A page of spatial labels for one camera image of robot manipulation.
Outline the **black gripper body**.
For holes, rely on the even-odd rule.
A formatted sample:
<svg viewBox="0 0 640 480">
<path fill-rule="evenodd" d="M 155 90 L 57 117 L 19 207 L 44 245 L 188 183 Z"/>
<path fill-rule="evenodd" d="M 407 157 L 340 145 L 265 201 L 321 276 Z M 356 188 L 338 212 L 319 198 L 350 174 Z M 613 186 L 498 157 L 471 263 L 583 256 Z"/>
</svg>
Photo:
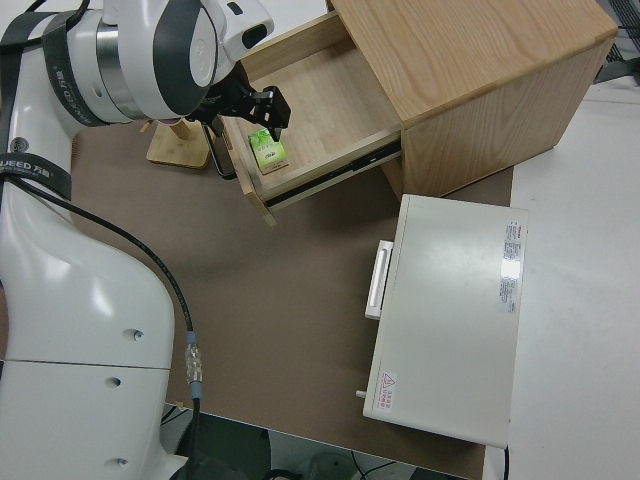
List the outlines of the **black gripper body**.
<svg viewBox="0 0 640 480">
<path fill-rule="evenodd" d="M 209 127 L 216 136 L 224 130 L 219 116 L 254 120 L 251 110 L 251 94 L 255 89 L 249 84 L 248 75 L 243 66 L 235 66 L 229 74 L 212 85 L 206 96 L 191 113 L 192 121 L 199 121 Z"/>
</svg>

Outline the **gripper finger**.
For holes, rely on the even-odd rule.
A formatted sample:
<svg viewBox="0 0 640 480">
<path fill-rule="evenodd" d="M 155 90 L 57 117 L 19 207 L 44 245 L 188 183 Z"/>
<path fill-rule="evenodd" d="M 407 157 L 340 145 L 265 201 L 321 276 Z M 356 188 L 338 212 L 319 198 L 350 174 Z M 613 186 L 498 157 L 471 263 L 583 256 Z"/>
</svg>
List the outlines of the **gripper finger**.
<svg viewBox="0 0 640 480">
<path fill-rule="evenodd" d="M 281 133 L 288 128 L 291 109 L 283 97 L 270 97 L 260 101 L 255 108 L 257 123 L 265 127 L 271 138 L 278 142 Z"/>
<path fill-rule="evenodd" d="M 251 102 L 259 108 L 270 108 L 277 100 L 279 88 L 269 86 L 262 91 L 254 91 L 250 94 Z"/>
</svg>

